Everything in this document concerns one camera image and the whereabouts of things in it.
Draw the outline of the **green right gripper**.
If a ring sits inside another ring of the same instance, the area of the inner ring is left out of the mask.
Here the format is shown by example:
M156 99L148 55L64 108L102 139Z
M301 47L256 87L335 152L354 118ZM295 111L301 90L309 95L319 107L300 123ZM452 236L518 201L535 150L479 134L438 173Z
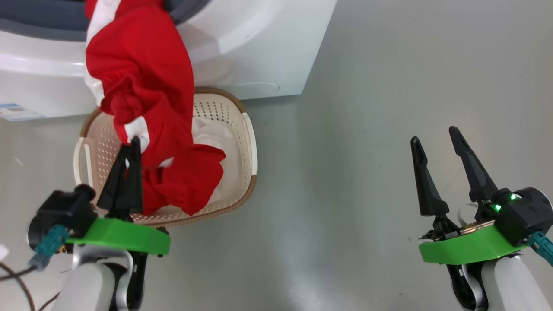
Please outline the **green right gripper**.
M448 131L454 151L464 166L470 186L470 200L491 200L499 189L459 128L450 126ZM487 217L462 226L452 222L447 215L450 212L448 204L441 199L427 169L427 156L417 136L411 138L410 147L420 215L435 217L433 228L419 239L423 262L470 264L498 259L525 248L525 245L513 246L495 226L494 222L503 210L502 205L481 202L479 206L484 208Z

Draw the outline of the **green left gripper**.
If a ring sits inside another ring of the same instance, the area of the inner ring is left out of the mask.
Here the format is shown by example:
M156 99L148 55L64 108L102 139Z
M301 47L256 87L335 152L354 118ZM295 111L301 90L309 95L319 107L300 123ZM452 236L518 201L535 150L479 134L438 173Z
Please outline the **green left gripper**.
M134 136L129 146L122 144L109 171L97 207L108 213L117 213L119 183L123 181L127 169L124 208L129 214L143 211L143 186L141 170L141 141ZM167 233L155 228L114 218L97 218L81 238L69 238L69 244L94 245L134 251L153 255L169 254L171 238Z

